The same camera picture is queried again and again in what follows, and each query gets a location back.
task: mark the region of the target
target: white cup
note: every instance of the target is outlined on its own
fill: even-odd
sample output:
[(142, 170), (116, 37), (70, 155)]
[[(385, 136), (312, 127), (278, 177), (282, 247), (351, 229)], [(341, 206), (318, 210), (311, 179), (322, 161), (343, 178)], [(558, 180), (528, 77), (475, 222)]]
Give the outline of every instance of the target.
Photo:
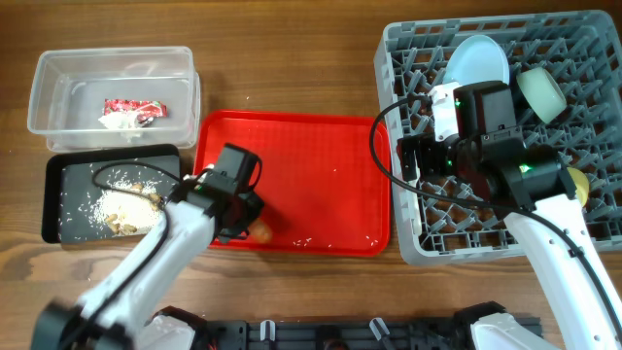
[(566, 109), (566, 98), (546, 69), (537, 67), (522, 73), (516, 77), (516, 82), (530, 107), (544, 123), (551, 123)]

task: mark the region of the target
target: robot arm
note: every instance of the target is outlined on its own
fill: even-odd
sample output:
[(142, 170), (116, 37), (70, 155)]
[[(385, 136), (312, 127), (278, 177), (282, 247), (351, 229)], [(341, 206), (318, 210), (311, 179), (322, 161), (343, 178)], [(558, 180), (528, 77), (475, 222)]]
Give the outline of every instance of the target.
[[(535, 214), (561, 228), (598, 275), (619, 318), (622, 303), (587, 233), (581, 204), (559, 194), (536, 202)], [(620, 349), (616, 330), (585, 268), (564, 241), (543, 224), (518, 214), (504, 219), (534, 267), (569, 349)]]
[[(164, 210), (171, 221), (169, 237), (149, 265), (125, 287), (117, 301), (99, 315), (97, 324), (100, 327), (123, 325), (126, 333), (134, 337), (179, 273), (212, 243), (215, 219), (205, 215), (203, 208), (181, 201), (167, 204)], [(162, 218), (106, 279), (78, 298), (82, 317), (90, 317), (102, 300), (147, 257), (163, 234), (164, 227)]]
[[(492, 203), (489, 206), (498, 218), (504, 218), (509, 233), (524, 249), (568, 348), (622, 348), (613, 325), (622, 316), (622, 303), (587, 234), (575, 185), (552, 147), (525, 148), (509, 87), (502, 82), (464, 87), (451, 83), (433, 88), (429, 102), (434, 133), (397, 141), (404, 181), (456, 176), (470, 183), (475, 195)], [(579, 247), (578, 253), (560, 232), (512, 211), (548, 221)], [(595, 271), (603, 291), (597, 290), (585, 262)], [(608, 310), (606, 302), (611, 304)], [(517, 332), (505, 316), (511, 318), (496, 314), (500, 319), (494, 323), (490, 323), (494, 317), (474, 320), (471, 345), (477, 349), (545, 348), (531, 333)]]
[(150, 347), (152, 329), (142, 333), (144, 325), (177, 275), (215, 237), (227, 242), (248, 236), (248, 226), (263, 208), (254, 192), (259, 175), (250, 185), (257, 164), (256, 155), (225, 145), (214, 169), (173, 189), (158, 224), (104, 281), (71, 308), (48, 305), (35, 325), (31, 349), (86, 344), (95, 350), (133, 350), (135, 339), (138, 349), (189, 348), (193, 330), (180, 322), (157, 326), (155, 348)]

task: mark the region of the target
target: food scrap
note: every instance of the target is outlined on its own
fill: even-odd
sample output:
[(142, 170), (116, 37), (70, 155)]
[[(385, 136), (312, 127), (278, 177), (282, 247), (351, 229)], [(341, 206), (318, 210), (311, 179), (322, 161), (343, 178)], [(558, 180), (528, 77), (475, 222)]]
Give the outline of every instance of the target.
[(100, 222), (104, 222), (114, 235), (146, 233), (159, 217), (158, 203), (162, 197), (153, 192), (149, 183), (126, 183), (116, 185), (117, 188), (129, 189), (135, 193), (146, 195), (149, 200), (122, 192), (104, 192), (95, 204), (95, 212), (100, 213)]
[(166, 106), (159, 101), (106, 99), (104, 113), (99, 121), (109, 129), (131, 129), (149, 125), (155, 118), (167, 116)]

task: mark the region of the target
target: green light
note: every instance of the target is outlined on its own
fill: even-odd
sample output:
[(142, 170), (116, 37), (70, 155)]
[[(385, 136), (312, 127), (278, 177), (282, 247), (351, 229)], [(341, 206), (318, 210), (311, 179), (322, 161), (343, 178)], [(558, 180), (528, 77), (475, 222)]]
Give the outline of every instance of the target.
[(522, 173), (526, 173), (526, 172), (528, 172), (528, 171), (533, 169), (532, 167), (530, 167), (527, 164), (520, 164), (518, 167), (521, 169)]

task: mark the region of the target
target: white plate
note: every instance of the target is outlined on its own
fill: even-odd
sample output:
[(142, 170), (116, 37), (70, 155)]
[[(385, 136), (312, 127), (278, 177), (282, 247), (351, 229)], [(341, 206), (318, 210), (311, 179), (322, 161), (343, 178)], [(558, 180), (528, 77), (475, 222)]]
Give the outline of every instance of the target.
[(486, 35), (464, 40), (447, 63), (443, 84), (458, 82), (461, 86), (502, 81), (509, 83), (509, 65), (503, 49)]

